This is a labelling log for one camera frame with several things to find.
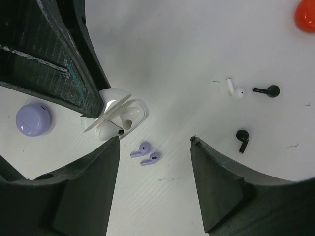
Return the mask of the white earbud charging case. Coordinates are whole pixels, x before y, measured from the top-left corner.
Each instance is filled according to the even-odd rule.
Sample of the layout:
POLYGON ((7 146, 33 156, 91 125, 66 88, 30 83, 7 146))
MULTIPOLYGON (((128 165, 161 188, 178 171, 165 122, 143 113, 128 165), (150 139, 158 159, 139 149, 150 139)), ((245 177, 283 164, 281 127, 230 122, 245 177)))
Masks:
POLYGON ((149 115, 147 104, 140 99, 131 99, 132 94, 119 88, 106 88, 99 92, 104 108, 96 119, 81 117, 83 132, 93 131, 99 136, 98 126, 103 121, 111 121, 124 130, 120 139, 137 128, 149 115))

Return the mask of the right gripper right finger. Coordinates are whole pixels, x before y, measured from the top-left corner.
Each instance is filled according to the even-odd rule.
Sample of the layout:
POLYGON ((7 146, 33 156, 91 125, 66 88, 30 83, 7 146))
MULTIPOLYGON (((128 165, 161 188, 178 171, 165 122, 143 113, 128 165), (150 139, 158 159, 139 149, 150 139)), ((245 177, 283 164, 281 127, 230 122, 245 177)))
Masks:
POLYGON ((255 171, 191 138, 191 162, 205 233, 210 236, 312 236, 315 180, 255 171))

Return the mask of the white earbud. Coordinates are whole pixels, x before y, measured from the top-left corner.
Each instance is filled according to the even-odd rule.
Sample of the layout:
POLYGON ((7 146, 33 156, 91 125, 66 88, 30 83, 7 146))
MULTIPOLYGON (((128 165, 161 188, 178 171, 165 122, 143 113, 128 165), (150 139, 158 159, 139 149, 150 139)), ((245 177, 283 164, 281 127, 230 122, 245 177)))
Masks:
POLYGON ((101 141, 124 134, 124 130, 111 121, 103 121, 97 128, 99 130, 98 137, 101 141))
POLYGON ((236 99, 244 99, 246 90, 242 87, 235 87, 231 78, 226 79, 230 94, 236 99))

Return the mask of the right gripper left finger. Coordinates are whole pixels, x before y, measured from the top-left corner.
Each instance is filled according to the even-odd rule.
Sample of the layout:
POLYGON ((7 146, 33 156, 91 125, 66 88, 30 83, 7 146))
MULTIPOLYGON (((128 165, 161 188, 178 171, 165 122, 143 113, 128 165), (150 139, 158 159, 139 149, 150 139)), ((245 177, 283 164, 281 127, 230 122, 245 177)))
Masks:
POLYGON ((0 160, 3 236, 104 236, 120 161, 120 140, 34 180, 0 160))

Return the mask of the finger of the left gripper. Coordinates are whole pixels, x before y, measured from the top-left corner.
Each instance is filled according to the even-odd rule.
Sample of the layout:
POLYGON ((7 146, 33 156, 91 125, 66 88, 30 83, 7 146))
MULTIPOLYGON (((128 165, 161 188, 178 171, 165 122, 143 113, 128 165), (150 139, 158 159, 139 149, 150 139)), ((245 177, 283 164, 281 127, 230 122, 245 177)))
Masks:
POLYGON ((0 84, 97 118, 104 102, 43 0, 0 3, 0 84))
POLYGON ((44 0, 43 4, 65 32, 98 90, 111 88, 100 65, 87 29, 85 0, 44 0))

